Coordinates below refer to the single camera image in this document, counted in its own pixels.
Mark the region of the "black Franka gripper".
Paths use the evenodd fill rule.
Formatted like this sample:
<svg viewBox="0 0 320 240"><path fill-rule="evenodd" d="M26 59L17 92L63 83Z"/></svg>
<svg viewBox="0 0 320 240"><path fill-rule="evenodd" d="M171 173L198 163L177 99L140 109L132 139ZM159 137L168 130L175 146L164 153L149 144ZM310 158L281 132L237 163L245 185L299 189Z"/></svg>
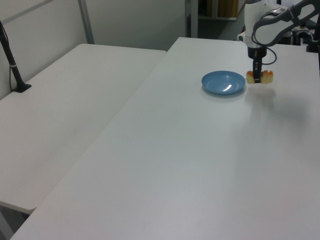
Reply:
<svg viewBox="0 0 320 240"><path fill-rule="evenodd" d="M253 59L253 79L256 84L261 83L261 72L263 67L263 58L267 55L267 47L247 42L247 53L250 59Z"/></svg>

